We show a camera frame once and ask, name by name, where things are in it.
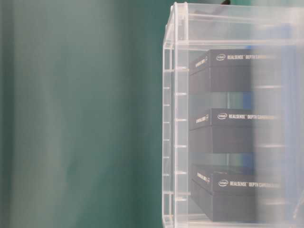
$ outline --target transparent plastic case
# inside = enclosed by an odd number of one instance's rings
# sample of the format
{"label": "transparent plastic case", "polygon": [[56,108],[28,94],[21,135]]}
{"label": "transparent plastic case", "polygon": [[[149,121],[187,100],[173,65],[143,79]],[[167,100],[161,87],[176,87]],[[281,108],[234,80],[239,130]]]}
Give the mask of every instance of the transparent plastic case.
{"label": "transparent plastic case", "polygon": [[302,15],[171,7],[162,61],[164,227],[303,224]]}

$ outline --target intel logo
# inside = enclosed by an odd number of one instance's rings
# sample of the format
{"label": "intel logo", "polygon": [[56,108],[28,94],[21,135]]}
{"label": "intel logo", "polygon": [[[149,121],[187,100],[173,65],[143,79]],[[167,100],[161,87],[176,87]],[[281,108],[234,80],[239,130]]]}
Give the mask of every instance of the intel logo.
{"label": "intel logo", "polygon": [[222,60],[224,60],[226,58],[226,55],[225,54],[219,54],[218,56],[217,56],[217,61],[222,61]]}
{"label": "intel logo", "polygon": [[229,183],[228,180],[220,180],[218,182],[218,185],[221,186],[221,187],[225,187],[225,186],[228,185],[228,183]]}
{"label": "intel logo", "polygon": [[219,120],[225,120],[227,118],[227,113],[220,113],[218,114],[218,119]]}

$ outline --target green backdrop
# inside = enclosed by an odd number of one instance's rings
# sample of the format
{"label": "green backdrop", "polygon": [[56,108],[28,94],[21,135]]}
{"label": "green backdrop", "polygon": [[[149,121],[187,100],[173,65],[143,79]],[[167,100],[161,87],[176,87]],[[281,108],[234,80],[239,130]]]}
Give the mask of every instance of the green backdrop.
{"label": "green backdrop", "polygon": [[2,227],[162,226],[173,2],[1,1]]}

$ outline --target black product box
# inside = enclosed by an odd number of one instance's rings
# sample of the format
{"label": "black product box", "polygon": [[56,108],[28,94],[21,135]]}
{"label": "black product box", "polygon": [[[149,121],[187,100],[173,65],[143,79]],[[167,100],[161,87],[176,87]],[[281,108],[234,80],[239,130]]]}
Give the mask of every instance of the black product box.
{"label": "black product box", "polygon": [[190,63],[190,93],[251,91],[251,62],[267,56],[250,49],[214,49]]}
{"label": "black product box", "polygon": [[214,108],[190,119],[189,149],[203,153],[252,153],[250,112]]}
{"label": "black product box", "polygon": [[191,180],[191,197],[212,221],[256,221],[255,196],[211,194]]}
{"label": "black product box", "polygon": [[212,221],[256,221],[257,208],[263,211],[264,218],[259,216],[259,220],[271,221],[273,211],[282,211],[283,207],[261,207],[259,202],[277,202],[281,181],[269,181],[267,176],[264,180],[256,182],[248,168],[192,165],[191,197]]}
{"label": "black product box", "polygon": [[273,195],[282,190],[280,176],[265,173],[257,182],[253,169],[247,167],[193,164],[191,178],[211,194]]}

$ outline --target green curtain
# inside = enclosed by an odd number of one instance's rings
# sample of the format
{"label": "green curtain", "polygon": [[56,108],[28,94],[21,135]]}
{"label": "green curtain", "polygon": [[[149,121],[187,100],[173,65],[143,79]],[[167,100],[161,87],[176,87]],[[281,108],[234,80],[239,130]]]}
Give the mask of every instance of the green curtain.
{"label": "green curtain", "polygon": [[173,3],[0,2],[2,227],[162,226],[161,48]]}

